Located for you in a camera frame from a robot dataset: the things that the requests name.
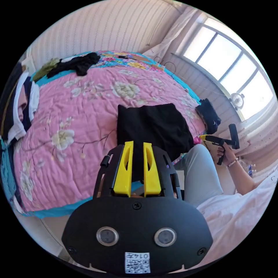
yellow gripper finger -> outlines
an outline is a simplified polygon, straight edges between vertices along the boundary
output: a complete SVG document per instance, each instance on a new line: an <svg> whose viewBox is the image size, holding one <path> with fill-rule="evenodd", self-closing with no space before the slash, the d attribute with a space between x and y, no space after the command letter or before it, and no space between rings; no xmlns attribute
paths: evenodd
<svg viewBox="0 0 278 278"><path fill-rule="evenodd" d="M131 196L132 155L133 141L125 142L114 184L115 194Z"/></svg>
<svg viewBox="0 0 278 278"><path fill-rule="evenodd" d="M144 151L144 197L148 195L159 195L161 186L153 155L151 143L143 144Z"/></svg>

window sill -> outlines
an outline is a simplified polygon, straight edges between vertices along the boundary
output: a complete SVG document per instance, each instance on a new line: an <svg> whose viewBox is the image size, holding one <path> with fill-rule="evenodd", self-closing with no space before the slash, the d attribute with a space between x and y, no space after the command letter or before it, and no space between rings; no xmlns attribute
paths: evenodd
<svg viewBox="0 0 278 278"><path fill-rule="evenodd" d="M231 95L229 94L229 92L208 72L206 71L204 68L202 68L201 66L199 66L198 64L192 62L191 60L189 60L186 57L183 56L179 56L175 53L171 53L172 55L174 55L175 57L184 60L185 62L189 63L190 65L192 65L193 67L195 67L197 70L199 70L202 74L204 74L209 80L211 80L215 86L229 99L231 98ZM245 118L243 116L243 114L241 113L240 110L235 110L236 113L238 114L240 120L243 122L245 121Z"/></svg>

white curtain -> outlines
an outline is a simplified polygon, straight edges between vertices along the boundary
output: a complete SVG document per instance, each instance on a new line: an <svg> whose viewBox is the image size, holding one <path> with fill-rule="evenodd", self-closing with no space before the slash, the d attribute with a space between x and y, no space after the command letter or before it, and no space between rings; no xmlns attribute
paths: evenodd
<svg viewBox="0 0 278 278"><path fill-rule="evenodd" d="M160 44L157 44L156 46L152 47L148 51L144 52L143 55L146 55L151 59L154 59L155 57L163 57L167 49L169 48L171 42L180 34L180 32L184 29L184 27L190 20L190 18L196 12L197 9L191 6L186 7L183 14L180 15L176 22L173 24L163 41Z"/></svg>
<svg viewBox="0 0 278 278"><path fill-rule="evenodd" d="M256 179L266 178L278 165L278 100L273 96L268 105L250 119L237 124L240 149L237 156L256 164ZM231 138L229 129L218 134Z"/></svg>

person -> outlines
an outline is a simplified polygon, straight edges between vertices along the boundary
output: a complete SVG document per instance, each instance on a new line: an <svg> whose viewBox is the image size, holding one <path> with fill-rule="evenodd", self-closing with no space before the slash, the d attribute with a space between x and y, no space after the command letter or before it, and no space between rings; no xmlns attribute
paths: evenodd
<svg viewBox="0 0 278 278"><path fill-rule="evenodd" d="M223 164L229 170L237 193L224 194L215 164L207 148L195 145L177 164L184 171L184 200L206 219L213 244L196 266L211 263L237 247L260 220L278 180L278 166L264 181L254 182L245 172L233 150L225 143ZM218 148L221 157L224 151Z"/></svg>

label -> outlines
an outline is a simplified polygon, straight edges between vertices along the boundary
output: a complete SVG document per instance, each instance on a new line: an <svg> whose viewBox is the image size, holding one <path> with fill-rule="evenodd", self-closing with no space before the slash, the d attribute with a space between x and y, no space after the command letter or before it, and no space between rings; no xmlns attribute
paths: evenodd
<svg viewBox="0 0 278 278"><path fill-rule="evenodd" d="M150 253L125 252L125 273L151 273Z"/></svg>

